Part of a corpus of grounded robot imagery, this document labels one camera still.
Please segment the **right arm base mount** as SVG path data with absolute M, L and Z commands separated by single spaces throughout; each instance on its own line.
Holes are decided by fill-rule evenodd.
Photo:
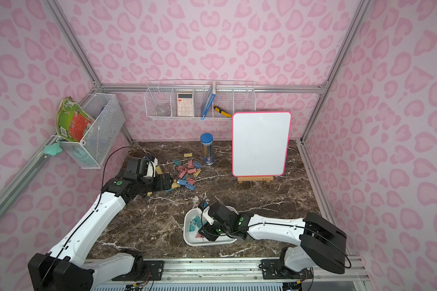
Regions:
M 310 268 L 296 272 L 284 266 L 280 259 L 262 259 L 258 268 L 262 271 L 264 280 L 295 279 L 304 281 L 313 279 L 313 271 Z

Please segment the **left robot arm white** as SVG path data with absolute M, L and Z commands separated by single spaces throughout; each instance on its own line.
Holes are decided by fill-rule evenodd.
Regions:
M 171 189 L 173 178 L 157 173 L 157 165 L 152 156 L 130 158 L 126 170 L 102 186 L 75 227 L 46 254 L 31 258 L 28 269 L 34 290 L 91 291 L 112 280 L 152 283 L 161 279 L 163 262 L 145 263 L 143 255 L 134 250 L 125 249 L 99 263 L 86 263 L 97 239 L 130 201 Z

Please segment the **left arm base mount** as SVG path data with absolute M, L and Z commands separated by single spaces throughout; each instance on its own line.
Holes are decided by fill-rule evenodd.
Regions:
M 163 276 L 165 262 L 163 260 L 138 260 L 132 270 L 125 274 L 112 279 L 112 281 L 136 281 L 144 282 L 161 281 Z

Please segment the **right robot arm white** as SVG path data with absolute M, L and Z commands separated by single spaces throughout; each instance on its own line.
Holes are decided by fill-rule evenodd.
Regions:
M 287 244 L 279 259 L 261 261 L 259 267 L 266 279 L 308 279 L 313 276 L 314 267 L 333 274 L 344 274 L 352 268 L 346 254 L 347 235 L 316 213 L 298 219 L 267 218 L 206 201 L 200 203 L 198 210 L 198 233 L 209 242 L 216 243 L 224 237 L 233 241 L 250 238 Z

